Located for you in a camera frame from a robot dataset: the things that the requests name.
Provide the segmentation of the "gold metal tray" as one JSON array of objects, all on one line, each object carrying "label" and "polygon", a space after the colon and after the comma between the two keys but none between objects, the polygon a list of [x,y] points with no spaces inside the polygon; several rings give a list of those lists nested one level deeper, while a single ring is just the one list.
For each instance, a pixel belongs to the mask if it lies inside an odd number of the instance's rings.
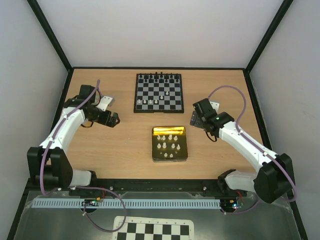
[{"label": "gold metal tray", "polygon": [[185,162],[188,158],[187,132],[184,126],[155,126],[151,131],[154,162]]}]

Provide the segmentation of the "black grey chess board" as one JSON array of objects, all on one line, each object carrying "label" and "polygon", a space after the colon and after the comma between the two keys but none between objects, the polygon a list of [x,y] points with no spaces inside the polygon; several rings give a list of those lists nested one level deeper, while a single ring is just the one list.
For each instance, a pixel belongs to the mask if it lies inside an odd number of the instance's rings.
[{"label": "black grey chess board", "polygon": [[184,113],[182,75],[179,73],[138,73],[134,113]]}]

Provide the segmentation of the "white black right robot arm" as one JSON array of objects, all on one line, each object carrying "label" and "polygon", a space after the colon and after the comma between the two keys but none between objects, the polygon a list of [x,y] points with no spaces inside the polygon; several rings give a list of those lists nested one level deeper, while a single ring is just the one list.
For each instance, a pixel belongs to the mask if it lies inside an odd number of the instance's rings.
[{"label": "white black right robot arm", "polygon": [[202,128],[207,136],[221,139],[236,149],[254,168],[254,172],[230,169],[218,177],[218,191],[229,196],[235,190],[252,192],[271,204],[295,185],[292,159],[266,148],[245,131],[228,113],[217,113],[204,98],[193,104],[190,124]]}]

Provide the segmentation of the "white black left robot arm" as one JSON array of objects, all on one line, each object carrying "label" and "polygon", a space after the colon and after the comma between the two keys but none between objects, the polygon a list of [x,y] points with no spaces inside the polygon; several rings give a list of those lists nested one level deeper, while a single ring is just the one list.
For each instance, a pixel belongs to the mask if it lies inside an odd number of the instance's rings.
[{"label": "white black left robot arm", "polygon": [[107,109],[114,101],[114,97],[102,95],[98,85],[81,85],[79,93],[63,104],[61,116],[48,137],[38,147],[29,148],[30,180],[39,184],[43,195],[48,195],[45,187],[57,190],[90,185],[94,172],[74,169],[67,152],[79,127],[98,123],[113,128],[120,123],[119,115]]}]

